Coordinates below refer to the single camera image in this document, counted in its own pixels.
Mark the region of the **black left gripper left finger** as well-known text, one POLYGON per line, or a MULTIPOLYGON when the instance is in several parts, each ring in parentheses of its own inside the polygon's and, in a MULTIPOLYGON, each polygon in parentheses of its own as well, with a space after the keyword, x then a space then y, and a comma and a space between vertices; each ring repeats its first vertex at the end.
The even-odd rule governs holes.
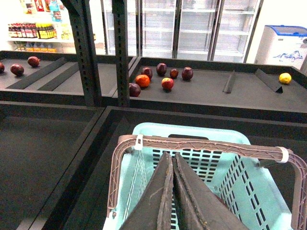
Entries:
POLYGON ((173 177, 172 157, 164 152, 139 202, 120 229, 171 229, 173 177))

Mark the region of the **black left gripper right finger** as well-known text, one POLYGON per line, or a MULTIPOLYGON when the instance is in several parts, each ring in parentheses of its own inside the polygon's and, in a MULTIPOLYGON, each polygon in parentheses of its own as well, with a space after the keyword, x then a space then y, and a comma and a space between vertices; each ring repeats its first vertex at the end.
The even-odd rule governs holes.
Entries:
POLYGON ((176 153, 173 160, 174 200, 181 230, 246 230, 201 178, 176 153))

